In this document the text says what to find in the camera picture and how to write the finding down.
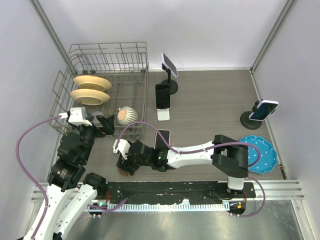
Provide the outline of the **grey phone stand wooden base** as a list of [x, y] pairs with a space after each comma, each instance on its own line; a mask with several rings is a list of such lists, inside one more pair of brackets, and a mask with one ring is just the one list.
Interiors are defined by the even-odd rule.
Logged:
[[131, 173], [130, 173], [130, 172], [124, 171], [124, 170], [122, 170], [121, 168], [117, 168], [117, 171], [118, 171], [118, 173], [119, 173], [121, 176], [124, 176], [124, 177], [131, 176]]

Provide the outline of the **pink case phone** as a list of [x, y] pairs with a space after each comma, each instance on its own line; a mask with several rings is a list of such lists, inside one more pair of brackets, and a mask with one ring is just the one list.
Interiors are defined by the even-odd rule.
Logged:
[[159, 129], [155, 134], [154, 148], [168, 150], [171, 140], [171, 131], [167, 129]]

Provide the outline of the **white folding phone stand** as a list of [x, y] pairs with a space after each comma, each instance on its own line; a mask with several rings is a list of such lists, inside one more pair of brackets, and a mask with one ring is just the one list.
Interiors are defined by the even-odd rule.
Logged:
[[157, 109], [157, 120], [158, 121], [169, 121], [170, 120], [170, 109]]

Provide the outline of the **black phone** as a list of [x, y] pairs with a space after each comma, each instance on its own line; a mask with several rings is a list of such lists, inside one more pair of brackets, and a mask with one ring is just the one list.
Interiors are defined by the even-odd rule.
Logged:
[[156, 84], [155, 85], [155, 98], [157, 109], [169, 109], [171, 106], [171, 93], [169, 84]]

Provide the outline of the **white phone blue screen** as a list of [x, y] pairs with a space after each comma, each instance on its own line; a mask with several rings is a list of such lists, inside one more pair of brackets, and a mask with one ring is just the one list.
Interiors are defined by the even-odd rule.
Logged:
[[252, 108], [249, 119], [253, 121], [263, 121], [275, 111], [278, 105], [279, 102], [273, 100], [257, 101]]

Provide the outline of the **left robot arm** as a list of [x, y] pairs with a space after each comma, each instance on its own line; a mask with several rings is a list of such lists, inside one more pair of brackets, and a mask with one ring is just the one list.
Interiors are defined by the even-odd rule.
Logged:
[[24, 240], [66, 239], [90, 202], [94, 199], [102, 199], [107, 192], [106, 179], [95, 173], [87, 174], [83, 184], [79, 185], [95, 139], [105, 137], [106, 133], [92, 123], [93, 118], [88, 117], [87, 112], [82, 108], [72, 108], [54, 116], [54, 119], [66, 119], [76, 131], [62, 136], [57, 150], [58, 160], [51, 167], [46, 189], [43, 189], [28, 172], [19, 153], [23, 137], [45, 121], [42, 120], [25, 130], [15, 146], [16, 159], [20, 168], [44, 196], [39, 213], [23, 236]]

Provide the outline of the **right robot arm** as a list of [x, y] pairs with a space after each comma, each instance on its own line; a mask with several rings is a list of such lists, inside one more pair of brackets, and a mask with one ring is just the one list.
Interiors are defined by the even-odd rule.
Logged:
[[244, 181], [249, 176], [249, 146], [224, 135], [213, 141], [189, 147], [149, 147], [137, 140], [117, 139], [112, 150], [119, 155], [116, 166], [132, 176], [141, 166], [166, 172], [185, 166], [212, 165], [227, 175], [226, 193], [233, 198], [244, 191]]

